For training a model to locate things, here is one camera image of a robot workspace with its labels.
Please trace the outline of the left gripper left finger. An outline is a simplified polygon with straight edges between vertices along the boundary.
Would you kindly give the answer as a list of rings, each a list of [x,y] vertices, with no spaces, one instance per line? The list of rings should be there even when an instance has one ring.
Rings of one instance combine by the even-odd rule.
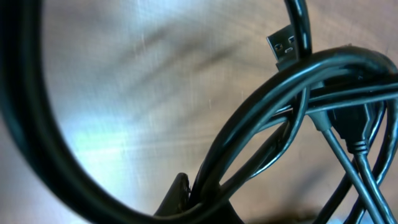
[[[189,195],[188,175],[178,173],[154,215],[167,217],[182,213],[187,206]]]

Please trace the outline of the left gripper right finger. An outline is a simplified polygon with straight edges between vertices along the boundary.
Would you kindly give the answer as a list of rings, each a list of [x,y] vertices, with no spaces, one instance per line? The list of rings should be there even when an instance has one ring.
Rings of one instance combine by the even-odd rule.
[[[192,223],[200,224],[227,224],[243,223],[229,201],[230,195],[225,194],[220,184],[209,189],[199,187],[195,183],[192,188],[192,207],[195,212],[195,220]]]

